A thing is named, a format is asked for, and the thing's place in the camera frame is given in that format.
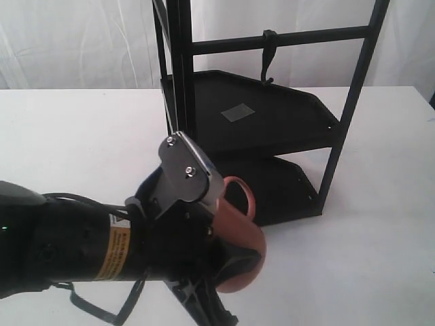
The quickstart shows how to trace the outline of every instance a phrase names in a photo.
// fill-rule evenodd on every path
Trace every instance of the shelf tray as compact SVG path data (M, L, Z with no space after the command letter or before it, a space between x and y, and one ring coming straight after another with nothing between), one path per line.
M228 160L215 162L224 176L242 178L256 198L256 217L259 226L321 215L318 195L302 169L295 163L279 158ZM243 190L230 184L226 199L240 211L247 211Z
M167 110L175 123L172 76L162 81ZM314 95L225 73L194 74L195 141L212 158L273 156L331 147L338 120ZM254 111L231 122L229 117Z

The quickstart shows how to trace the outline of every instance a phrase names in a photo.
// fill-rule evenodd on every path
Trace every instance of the mug handle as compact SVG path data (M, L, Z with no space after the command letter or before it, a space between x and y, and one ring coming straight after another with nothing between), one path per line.
M222 194L222 197L225 196L226 193L226 188L228 187L228 185L232 182L237 183L238 185L240 185L240 187L242 188L243 192L246 195L246 199L247 199L247 214L246 217L249 220L253 220L254 217L256 216L256 199L254 197L254 193L252 192L251 188L249 188L249 186L246 184L246 182L244 182L244 180L238 178L238 177L225 177L224 178L224 186L225 186L225 190L224 193Z

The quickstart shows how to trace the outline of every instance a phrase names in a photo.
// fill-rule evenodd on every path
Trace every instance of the white wall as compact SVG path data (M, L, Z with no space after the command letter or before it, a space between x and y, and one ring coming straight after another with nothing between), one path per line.
M366 24L374 0L192 0L194 40ZM0 88L155 88L151 0L0 0ZM435 1L391 0L366 85L435 89ZM285 86L349 85L360 40L279 48ZM214 54L196 70L259 78L261 51Z

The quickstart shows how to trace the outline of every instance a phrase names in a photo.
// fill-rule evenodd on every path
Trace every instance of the orange mug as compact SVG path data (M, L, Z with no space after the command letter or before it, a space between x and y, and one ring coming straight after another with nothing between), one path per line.
M239 184L245 192L248 202L246 215L224 198L226 188L232 182ZM215 234L235 246L254 249L261 254L261 260L251 272L233 277L217 287L221 293L232 293L244 289L260 273L266 257L266 239L263 231L252 221L256 214L256 201L246 182L238 177L226 177L224 185L224 193L217 200L216 214L213 219Z

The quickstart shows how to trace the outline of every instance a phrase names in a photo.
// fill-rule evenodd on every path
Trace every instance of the yellow label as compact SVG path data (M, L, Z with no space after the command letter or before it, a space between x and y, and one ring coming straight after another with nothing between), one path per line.
M96 280L113 280L124 267L130 245L130 221L110 215L110 237L106 257Z

